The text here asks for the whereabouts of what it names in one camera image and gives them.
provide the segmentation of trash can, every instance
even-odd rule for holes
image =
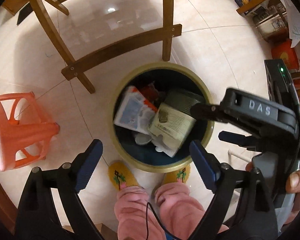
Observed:
[[[114,117],[127,86],[137,88],[155,81],[161,84],[162,91],[184,89],[204,97],[212,104],[211,95],[202,80],[191,70],[169,62],[157,62],[143,65],[130,72],[117,86],[109,110],[109,127],[111,139],[120,156],[134,167],[148,172],[167,173],[181,169],[192,162],[189,155],[189,144],[198,139],[205,147],[212,134],[214,122],[197,120],[182,147],[171,158],[164,152],[157,152],[152,143],[137,145],[130,130],[113,124]]]

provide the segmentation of plastic stool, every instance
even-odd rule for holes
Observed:
[[[40,123],[19,124],[14,118],[18,102],[26,99],[37,111]],[[7,119],[5,110],[1,104],[3,100],[15,99],[10,117]],[[15,93],[0,96],[0,171],[12,170],[24,167],[35,161],[44,159],[52,136],[59,133],[60,127],[57,123],[51,123],[44,116],[42,110],[34,99],[34,93]],[[39,155],[30,155],[25,148],[43,141]],[[21,150],[26,156],[16,161],[16,153]]]

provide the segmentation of foot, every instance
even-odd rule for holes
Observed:
[[[163,178],[161,185],[172,183],[172,182],[181,182],[186,183],[190,174],[190,165],[178,170],[166,173]]]
[[[132,172],[122,162],[111,164],[108,168],[108,176],[111,183],[119,191],[126,187],[139,186]]]

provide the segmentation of person's leg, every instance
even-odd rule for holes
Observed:
[[[170,233],[183,240],[188,239],[205,213],[202,205],[189,196],[190,190],[185,184],[189,173],[189,165],[168,173],[162,186],[155,192],[162,223]],[[219,232],[227,229],[222,225]]]
[[[147,237],[146,205],[149,200],[147,192],[141,188],[130,172],[121,162],[109,166],[109,179],[119,190],[114,213],[119,221],[118,239],[143,240]],[[165,233],[148,210],[149,240],[166,240]]]

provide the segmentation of screw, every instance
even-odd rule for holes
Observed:
[[[224,170],[228,170],[230,168],[230,165],[228,163],[221,163],[221,168]]]
[[[65,170],[69,169],[70,167],[71,167],[71,163],[64,163],[62,165],[62,168],[65,169]]]
[[[256,173],[256,174],[259,174],[260,170],[258,168],[253,168],[253,172]]]
[[[34,167],[34,168],[32,168],[31,171],[32,171],[33,173],[37,173],[39,170],[40,170],[39,167]]]

